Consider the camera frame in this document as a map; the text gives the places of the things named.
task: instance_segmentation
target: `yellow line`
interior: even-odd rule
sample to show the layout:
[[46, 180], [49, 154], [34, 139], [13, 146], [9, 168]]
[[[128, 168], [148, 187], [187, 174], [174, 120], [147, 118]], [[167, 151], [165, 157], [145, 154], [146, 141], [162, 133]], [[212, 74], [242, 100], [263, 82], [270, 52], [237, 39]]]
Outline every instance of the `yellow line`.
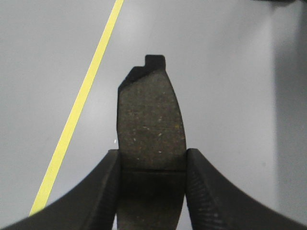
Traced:
[[30, 215], [42, 210], [46, 206], [54, 181], [57, 177], [60, 166], [67, 151], [68, 145], [71, 141], [72, 134], [79, 120], [87, 95], [93, 84], [101, 59], [105, 53], [106, 46], [109, 42], [110, 36], [112, 34], [115, 22], [118, 18], [123, 2], [124, 0], [116, 0], [114, 3], [112, 12], [106, 23], [106, 27], [102, 33], [102, 36], [98, 43], [97, 49], [94, 53], [90, 67], [85, 75], [82, 86], [79, 90], [77, 98], [71, 109], [71, 113], [67, 119], [66, 125], [63, 129], [57, 147], [53, 153], [52, 159], [47, 168], [42, 184], [38, 190], [38, 193], [32, 205]]

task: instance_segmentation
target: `yellow stripe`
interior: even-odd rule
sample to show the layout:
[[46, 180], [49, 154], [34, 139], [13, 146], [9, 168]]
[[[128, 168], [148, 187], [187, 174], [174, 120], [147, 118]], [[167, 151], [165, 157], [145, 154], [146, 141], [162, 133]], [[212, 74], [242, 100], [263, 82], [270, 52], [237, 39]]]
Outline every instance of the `yellow stripe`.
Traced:
[[84, 103], [87, 98], [87, 95], [93, 84], [95, 75], [98, 71], [98, 68], [101, 62], [101, 59], [105, 53], [106, 46], [109, 42], [110, 36], [112, 34], [115, 22], [118, 18], [118, 14], [120, 12], [123, 2], [124, 0], [116, 0], [114, 3], [112, 12], [106, 23], [106, 27], [102, 33], [102, 36], [98, 43], [98, 46], [93, 56], [90, 67], [85, 75], [82, 86], [79, 90], [77, 98], [71, 109], [71, 113], [67, 119], [66, 125], [63, 129], [63, 132], [61, 134], [57, 147], [53, 153], [52, 159], [47, 168], [42, 184], [38, 190], [38, 193], [32, 205], [30, 215], [42, 210], [46, 206], [46, 203], [48, 201], [54, 181], [57, 177], [57, 174], [59, 172], [63, 158], [65, 156], [66, 150], [71, 141], [72, 134], [79, 120], [81, 111], [83, 109]]

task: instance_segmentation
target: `brake pad friction material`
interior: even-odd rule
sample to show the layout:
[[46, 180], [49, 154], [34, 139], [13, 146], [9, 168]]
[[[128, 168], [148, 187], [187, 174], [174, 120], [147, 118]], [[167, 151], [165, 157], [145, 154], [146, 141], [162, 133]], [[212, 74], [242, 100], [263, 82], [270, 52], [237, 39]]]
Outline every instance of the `brake pad friction material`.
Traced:
[[186, 140], [164, 56], [147, 55], [118, 88], [118, 228], [175, 230], [185, 192]]
[[122, 167], [185, 170], [184, 127], [164, 57], [146, 56], [145, 61], [144, 67], [131, 70], [118, 89]]

